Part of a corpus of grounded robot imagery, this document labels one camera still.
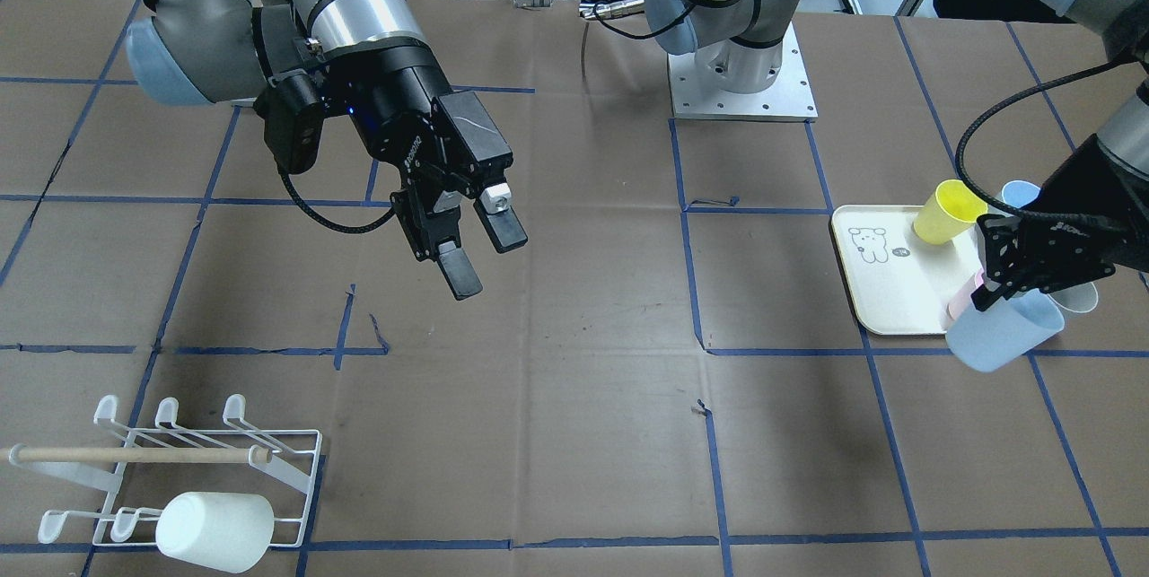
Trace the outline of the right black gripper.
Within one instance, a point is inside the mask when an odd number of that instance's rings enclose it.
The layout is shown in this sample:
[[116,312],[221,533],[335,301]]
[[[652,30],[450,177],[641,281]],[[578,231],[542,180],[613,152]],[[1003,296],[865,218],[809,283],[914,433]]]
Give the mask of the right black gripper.
[[321,93],[334,114],[350,116],[375,160],[398,168],[401,186],[391,205],[415,257],[435,259],[456,302],[480,294],[460,246],[460,205],[472,201],[496,253],[529,243],[506,183],[512,148],[480,99],[453,90],[417,39],[384,39],[325,59]]

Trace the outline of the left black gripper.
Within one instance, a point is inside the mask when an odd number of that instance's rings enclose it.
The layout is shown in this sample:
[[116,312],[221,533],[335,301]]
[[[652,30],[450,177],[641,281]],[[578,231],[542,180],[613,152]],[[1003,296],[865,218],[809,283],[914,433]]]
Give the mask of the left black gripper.
[[1017,293],[1052,293],[1109,277],[1117,266],[1146,271],[1146,178],[1112,160],[1089,136],[1025,206],[1041,218],[984,214],[977,221],[985,277],[971,307],[988,310]]

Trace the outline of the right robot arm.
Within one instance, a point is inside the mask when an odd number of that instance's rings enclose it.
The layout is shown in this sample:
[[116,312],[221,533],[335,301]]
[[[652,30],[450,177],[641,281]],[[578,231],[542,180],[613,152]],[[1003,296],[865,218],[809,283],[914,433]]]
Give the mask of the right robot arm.
[[250,100],[283,184],[319,156],[324,120],[347,116],[367,152],[398,168],[398,218],[414,257],[452,294],[483,288],[460,240],[471,200],[496,251],[529,240],[512,211],[512,148],[480,99],[452,89],[407,0],[144,0],[128,61],[161,103]]

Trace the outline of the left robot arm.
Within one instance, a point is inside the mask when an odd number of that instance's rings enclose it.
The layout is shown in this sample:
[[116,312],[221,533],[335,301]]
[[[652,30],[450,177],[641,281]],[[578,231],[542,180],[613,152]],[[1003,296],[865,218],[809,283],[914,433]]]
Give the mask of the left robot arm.
[[[799,0],[645,0],[650,33],[664,52],[692,57],[705,86],[748,97],[781,70],[782,33]],[[902,0],[915,11],[917,0]],[[993,115],[1038,93],[1146,66],[1146,0],[933,0],[936,17],[1075,22],[1102,39],[1103,66],[1087,67],[1010,95],[982,111],[961,134],[956,168],[969,183],[969,140]],[[1146,271],[1146,83],[1088,136],[1042,185],[1038,200],[992,201],[997,217],[977,222],[988,286],[977,309],[1039,290],[1052,293],[1106,277],[1115,266]]]

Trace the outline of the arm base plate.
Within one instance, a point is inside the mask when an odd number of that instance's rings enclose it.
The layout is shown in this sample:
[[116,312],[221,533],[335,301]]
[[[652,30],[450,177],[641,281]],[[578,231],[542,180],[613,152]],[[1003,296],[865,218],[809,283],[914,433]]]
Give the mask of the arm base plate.
[[807,122],[820,115],[794,26],[757,49],[727,40],[668,57],[673,117]]

